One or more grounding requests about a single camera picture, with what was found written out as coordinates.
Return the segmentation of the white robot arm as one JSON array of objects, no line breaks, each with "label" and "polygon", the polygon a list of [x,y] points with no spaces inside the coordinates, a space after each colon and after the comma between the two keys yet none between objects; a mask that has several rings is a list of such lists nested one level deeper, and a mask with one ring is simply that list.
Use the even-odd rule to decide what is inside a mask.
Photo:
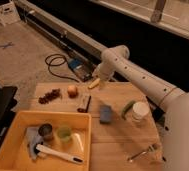
[{"label": "white robot arm", "polygon": [[189,92],[133,64],[129,56],[125,45],[105,48],[94,73],[106,81],[118,72],[165,112],[162,170],[189,171]]}]

